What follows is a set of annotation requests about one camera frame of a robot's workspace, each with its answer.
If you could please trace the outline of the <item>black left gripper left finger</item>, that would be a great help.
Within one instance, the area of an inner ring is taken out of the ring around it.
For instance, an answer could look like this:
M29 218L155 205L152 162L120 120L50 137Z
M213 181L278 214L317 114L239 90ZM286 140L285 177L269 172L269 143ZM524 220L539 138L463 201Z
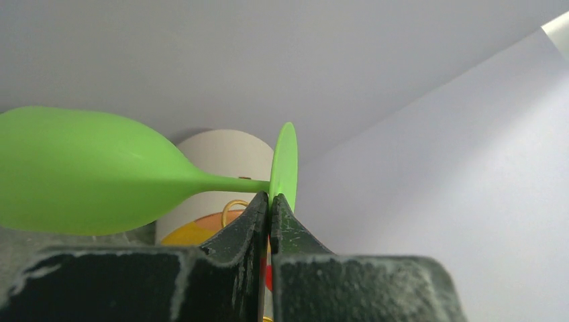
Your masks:
M260 321L268 196L200 246L51 247L17 274L2 321Z

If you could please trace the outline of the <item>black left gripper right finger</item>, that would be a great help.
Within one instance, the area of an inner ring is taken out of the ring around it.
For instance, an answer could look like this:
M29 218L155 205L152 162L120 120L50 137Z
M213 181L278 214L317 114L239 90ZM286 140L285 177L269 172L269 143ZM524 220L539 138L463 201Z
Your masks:
M447 270L425 256L338 255L272 203L276 321L465 321Z

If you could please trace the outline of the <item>green plastic wine glass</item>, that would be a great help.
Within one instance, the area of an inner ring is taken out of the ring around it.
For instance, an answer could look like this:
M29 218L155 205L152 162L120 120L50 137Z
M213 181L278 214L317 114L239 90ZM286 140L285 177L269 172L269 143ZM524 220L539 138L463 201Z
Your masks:
M295 205L295 127L280 130L270 199ZM1 226L109 235L157 220L187 199L193 168L156 130L100 111L25 106L1 114Z

